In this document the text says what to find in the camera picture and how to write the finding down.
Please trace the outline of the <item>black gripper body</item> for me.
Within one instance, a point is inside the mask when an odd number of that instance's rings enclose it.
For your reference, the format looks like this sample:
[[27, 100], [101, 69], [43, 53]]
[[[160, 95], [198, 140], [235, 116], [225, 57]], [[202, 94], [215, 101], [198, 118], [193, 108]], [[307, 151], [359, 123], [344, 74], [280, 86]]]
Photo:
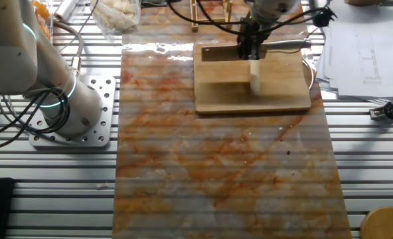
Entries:
[[253, 40], [255, 42], [263, 42], [264, 35], [257, 34], [260, 30], [260, 24], [252, 18], [241, 18], [241, 24], [239, 27], [239, 35], [237, 36], [237, 42], [245, 42], [246, 40]]

